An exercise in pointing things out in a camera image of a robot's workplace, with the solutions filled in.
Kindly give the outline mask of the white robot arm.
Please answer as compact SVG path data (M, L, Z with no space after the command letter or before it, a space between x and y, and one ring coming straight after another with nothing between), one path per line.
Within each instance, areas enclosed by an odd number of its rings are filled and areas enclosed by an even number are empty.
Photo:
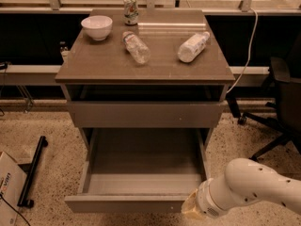
M202 182L182 204L192 219L219 218L230 209L265 201L301 214L301 182L250 159L236 158L224 173Z

